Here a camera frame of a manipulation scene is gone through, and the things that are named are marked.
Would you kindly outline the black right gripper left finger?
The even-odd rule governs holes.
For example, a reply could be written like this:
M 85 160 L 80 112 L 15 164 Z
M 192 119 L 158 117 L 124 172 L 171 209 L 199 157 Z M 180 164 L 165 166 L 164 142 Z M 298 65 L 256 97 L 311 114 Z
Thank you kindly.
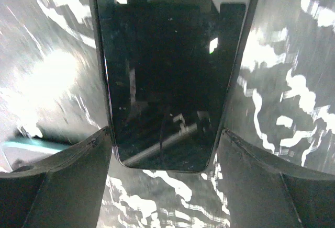
M 110 127 L 1 173 L 1 227 L 96 227 L 112 154 Z

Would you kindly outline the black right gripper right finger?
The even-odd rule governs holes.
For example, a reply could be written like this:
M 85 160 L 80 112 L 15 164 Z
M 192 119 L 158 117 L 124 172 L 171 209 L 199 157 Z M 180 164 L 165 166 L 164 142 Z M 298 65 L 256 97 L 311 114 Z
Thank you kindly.
M 231 227 L 334 227 L 334 175 L 292 164 L 228 129 L 218 156 Z

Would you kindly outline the black smartphone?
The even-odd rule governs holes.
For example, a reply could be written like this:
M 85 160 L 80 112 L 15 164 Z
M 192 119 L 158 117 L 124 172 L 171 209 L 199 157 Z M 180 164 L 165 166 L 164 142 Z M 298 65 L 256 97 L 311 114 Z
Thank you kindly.
M 202 172 L 258 0 L 92 0 L 113 157 Z

